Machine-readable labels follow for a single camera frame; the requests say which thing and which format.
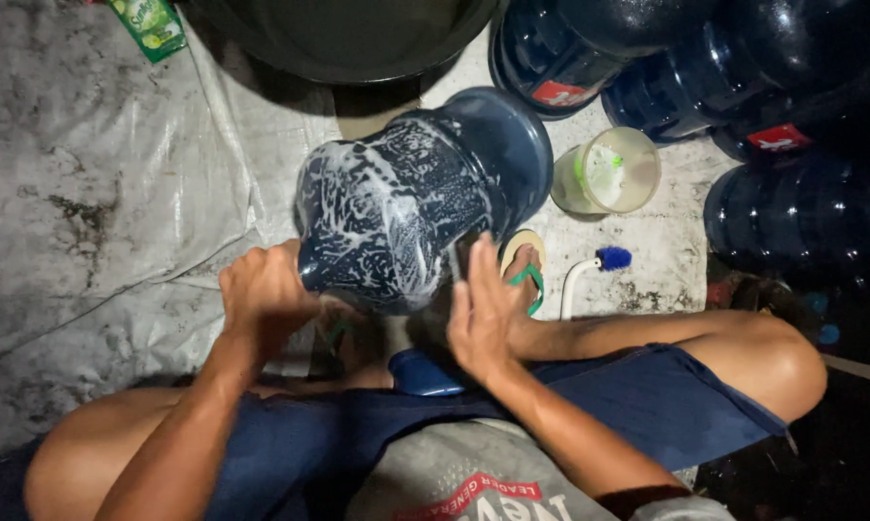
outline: gray t-shirt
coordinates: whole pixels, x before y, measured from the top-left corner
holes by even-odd
[[[516,425],[431,425],[399,439],[354,496],[349,521],[617,521],[580,492]],[[633,521],[733,521],[691,496],[648,504]]]

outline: green flip-flop strap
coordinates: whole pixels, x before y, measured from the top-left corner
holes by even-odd
[[[534,264],[529,263],[521,272],[512,277],[507,284],[510,286],[518,286],[528,277],[534,279],[535,286],[538,287],[538,297],[529,307],[529,316],[531,316],[535,314],[544,302],[544,278],[542,277],[542,273],[538,271],[538,268],[536,268]]]
[[[336,349],[335,343],[343,334],[349,333],[354,336],[354,328],[352,324],[345,319],[339,319],[335,326],[332,326],[332,329],[325,335],[323,339],[325,339],[328,348],[332,351],[332,355],[335,357],[339,356],[339,350]]]

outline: forearm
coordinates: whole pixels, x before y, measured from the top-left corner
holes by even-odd
[[[497,371],[487,390],[531,431],[570,481],[591,498],[679,480],[518,364]]]
[[[245,390],[239,373],[222,371],[210,360],[204,364],[194,384],[129,461],[95,519],[203,518]]]
[[[746,328],[753,314],[715,311],[696,314],[620,315],[544,322],[527,319],[509,335],[523,361],[595,358],[652,342],[674,344],[718,331]]]

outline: green detergent pouch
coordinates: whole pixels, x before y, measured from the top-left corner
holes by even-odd
[[[164,0],[107,0],[149,61],[161,61],[188,44],[181,20]]]

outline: blue shorts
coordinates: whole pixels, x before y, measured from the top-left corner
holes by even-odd
[[[785,422],[675,346],[543,363],[533,373],[669,470],[785,433]],[[341,519],[389,442],[425,425],[471,418],[515,420],[482,392],[247,395],[206,519]]]

